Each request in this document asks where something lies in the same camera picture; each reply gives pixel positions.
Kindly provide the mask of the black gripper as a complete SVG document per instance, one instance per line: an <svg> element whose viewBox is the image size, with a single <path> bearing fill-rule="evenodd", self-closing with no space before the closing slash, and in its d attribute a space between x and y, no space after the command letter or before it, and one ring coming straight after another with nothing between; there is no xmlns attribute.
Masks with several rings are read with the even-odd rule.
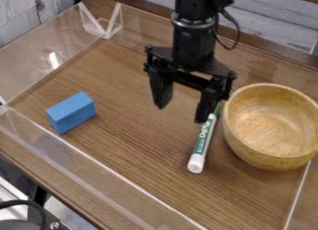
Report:
<svg viewBox="0 0 318 230"><path fill-rule="evenodd" d="M173 47L145 47L153 101L159 109L169 105L175 83L199 90L195 122L202 124L229 99L237 74L215 58L218 21L174 20L173 26Z"/></svg>

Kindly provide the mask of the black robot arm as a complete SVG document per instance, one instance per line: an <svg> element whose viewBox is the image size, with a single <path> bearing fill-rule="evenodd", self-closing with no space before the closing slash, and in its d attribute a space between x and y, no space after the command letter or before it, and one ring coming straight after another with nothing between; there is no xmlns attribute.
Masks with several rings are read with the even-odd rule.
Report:
<svg viewBox="0 0 318 230"><path fill-rule="evenodd" d="M147 46L145 71L155 105L165 108L177 83L201 91L195 121L202 123L218 103L230 97L237 73L215 58L219 18L230 18L225 8L234 0L175 0L171 13L173 46Z"/></svg>

